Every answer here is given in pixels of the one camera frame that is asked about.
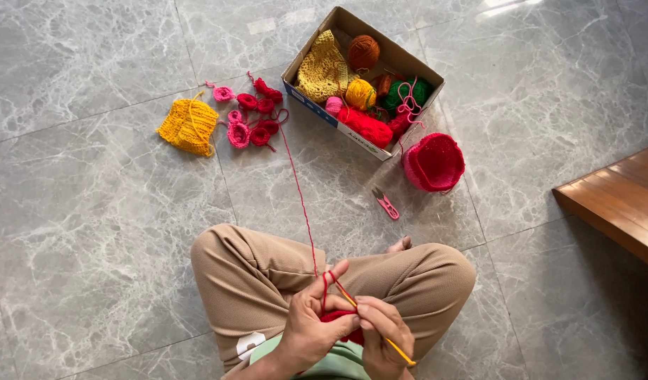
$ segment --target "wooden furniture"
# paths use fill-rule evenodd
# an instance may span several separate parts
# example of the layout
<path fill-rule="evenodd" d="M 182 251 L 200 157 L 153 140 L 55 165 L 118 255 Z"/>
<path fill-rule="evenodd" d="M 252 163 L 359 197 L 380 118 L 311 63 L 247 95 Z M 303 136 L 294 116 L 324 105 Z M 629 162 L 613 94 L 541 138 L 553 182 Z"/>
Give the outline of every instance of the wooden furniture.
<path fill-rule="evenodd" d="M 648 148 L 552 192 L 561 207 L 648 264 Z"/>

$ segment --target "hand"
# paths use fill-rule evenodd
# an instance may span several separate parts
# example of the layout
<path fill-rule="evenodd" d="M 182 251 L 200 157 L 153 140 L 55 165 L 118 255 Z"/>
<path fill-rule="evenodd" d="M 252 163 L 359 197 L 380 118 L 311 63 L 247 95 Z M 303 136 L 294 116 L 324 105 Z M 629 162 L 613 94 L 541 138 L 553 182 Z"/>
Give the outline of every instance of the hand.
<path fill-rule="evenodd" d="M 331 272 L 338 279 L 349 267 L 350 262 L 343 260 Z M 319 320 L 326 292 L 323 276 L 327 276 L 329 286 L 334 283 L 325 272 L 291 299 L 284 334 L 275 348 L 282 361 L 292 366 L 293 374 L 312 367 L 328 354 L 335 342 L 359 328 L 358 315 L 345 315 L 328 323 Z M 343 298 L 327 294 L 326 311 L 332 310 L 354 311 L 354 307 Z"/>
<path fill-rule="evenodd" d="M 372 380 L 397 380 L 404 375 L 406 360 L 385 338 L 389 338 L 409 358 L 415 338 L 397 308 L 375 297 L 359 296 L 357 312 L 364 332 L 364 370 Z"/>

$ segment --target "thread snips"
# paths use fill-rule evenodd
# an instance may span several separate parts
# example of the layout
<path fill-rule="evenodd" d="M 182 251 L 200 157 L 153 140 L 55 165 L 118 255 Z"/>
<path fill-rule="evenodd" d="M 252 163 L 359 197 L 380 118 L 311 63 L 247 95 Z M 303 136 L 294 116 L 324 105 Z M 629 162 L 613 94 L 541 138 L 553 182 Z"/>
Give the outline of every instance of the thread snips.
<path fill-rule="evenodd" d="M 380 189 L 375 187 L 373 189 L 373 195 L 375 195 L 376 200 L 378 203 L 387 211 L 387 215 L 389 215 L 390 218 L 397 220 L 399 218 L 399 212 L 397 209 L 394 208 L 392 203 L 389 203 L 389 199 L 387 199 L 387 195 L 385 195 Z"/>

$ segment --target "red crochet basket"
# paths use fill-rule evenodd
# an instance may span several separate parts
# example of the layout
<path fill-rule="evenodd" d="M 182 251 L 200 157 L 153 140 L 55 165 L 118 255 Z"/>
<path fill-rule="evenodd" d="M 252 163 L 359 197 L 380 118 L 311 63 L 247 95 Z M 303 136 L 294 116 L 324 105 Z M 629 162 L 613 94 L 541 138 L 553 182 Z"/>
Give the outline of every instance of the red crochet basket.
<path fill-rule="evenodd" d="M 463 152 L 443 133 L 423 137 L 404 152 L 402 165 L 408 180 L 429 192 L 449 191 L 464 173 Z"/>

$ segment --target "green shirt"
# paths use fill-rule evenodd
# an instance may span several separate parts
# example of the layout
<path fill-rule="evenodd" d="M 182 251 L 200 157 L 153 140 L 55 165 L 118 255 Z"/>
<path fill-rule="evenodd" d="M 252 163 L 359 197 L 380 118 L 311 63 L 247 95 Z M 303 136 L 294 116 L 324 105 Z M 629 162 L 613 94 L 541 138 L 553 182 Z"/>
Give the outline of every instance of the green shirt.
<path fill-rule="evenodd" d="M 251 353 L 249 364 L 252 365 L 256 360 L 274 350 L 279 341 L 281 341 L 281 335 L 261 343 Z M 364 348 L 357 343 L 337 341 L 323 359 L 302 374 L 293 376 L 292 379 L 370 380 L 364 370 L 363 350 Z"/>

